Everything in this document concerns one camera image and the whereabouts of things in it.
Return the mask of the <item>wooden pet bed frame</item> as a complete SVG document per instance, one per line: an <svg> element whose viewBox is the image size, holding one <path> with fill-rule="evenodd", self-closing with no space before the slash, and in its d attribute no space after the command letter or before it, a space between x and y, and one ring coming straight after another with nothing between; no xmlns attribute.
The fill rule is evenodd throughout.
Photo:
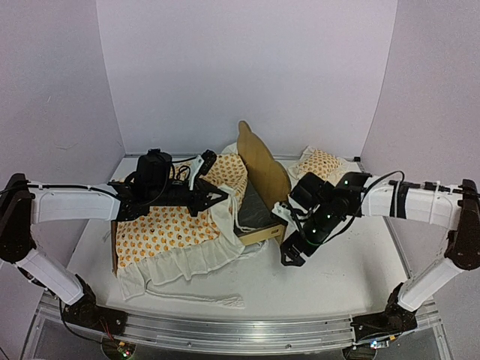
<svg viewBox="0 0 480 360"><path fill-rule="evenodd" d="M244 245L269 239L281 243L286 227L271 217L263 220L261 211L270 212L276 202L286 199L291 190L287 171L246 121L239 122L238 131L236 146L247 168L247 190L234 232Z"/></svg>

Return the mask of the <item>duck print mattress cushion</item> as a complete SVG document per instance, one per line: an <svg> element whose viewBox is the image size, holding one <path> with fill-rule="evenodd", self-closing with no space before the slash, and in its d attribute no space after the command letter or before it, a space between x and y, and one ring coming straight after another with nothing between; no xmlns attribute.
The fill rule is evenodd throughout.
<svg viewBox="0 0 480 360"><path fill-rule="evenodd" d="M208 275L264 250L264 241L245 245L234 232L248 186L235 144L217 156L204 179L225 190L226 200L195 217L183 206L152 206L146 216L112 225L114 272L125 301L147 294L167 299L162 286Z"/></svg>

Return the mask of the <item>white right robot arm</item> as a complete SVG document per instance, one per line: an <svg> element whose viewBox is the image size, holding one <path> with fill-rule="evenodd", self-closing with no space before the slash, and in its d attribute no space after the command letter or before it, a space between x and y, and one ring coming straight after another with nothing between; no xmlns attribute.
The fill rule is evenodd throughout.
<svg viewBox="0 0 480 360"><path fill-rule="evenodd" d="M407 320L407 311L416 311L450 280L479 268L476 183L468 179L459 185L415 183L392 176L347 172L332 184L308 172L271 210L286 226L280 246L284 266L303 266L306 257L360 218L397 219L443 230L443 245L433 262L402 283L394 291L393 304L379 313L377 325L384 332L394 332Z"/></svg>

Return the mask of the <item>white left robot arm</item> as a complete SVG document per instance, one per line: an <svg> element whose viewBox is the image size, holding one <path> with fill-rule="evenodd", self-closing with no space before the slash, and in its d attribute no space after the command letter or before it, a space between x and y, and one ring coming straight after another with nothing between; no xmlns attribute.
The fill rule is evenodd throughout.
<svg viewBox="0 0 480 360"><path fill-rule="evenodd" d="M70 237L90 220L135 221L154 206L183 206L197 216L227 198L204 179L217 159L211 150L184 159L182 178L177 160L151 149L125 180L99 185L47 184L14 173L1 190L1 261L72 305L72 316L92 328L101 312L87 285L66 268L78 242Z"/></svg>

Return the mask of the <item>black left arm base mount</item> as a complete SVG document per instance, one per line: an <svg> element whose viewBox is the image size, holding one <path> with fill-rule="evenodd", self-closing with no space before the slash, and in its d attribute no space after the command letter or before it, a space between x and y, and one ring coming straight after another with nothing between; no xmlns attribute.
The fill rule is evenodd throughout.
<svg viewBox="0 0 480 360"><path fill-rule="evenodd" d="M82 285L83 295L74 304L64 306L61 318L75 326L109 332L111 335L122 335L128 314L122 310L98 305L92 288L79 275L76 274L76 278Z"/></svg>

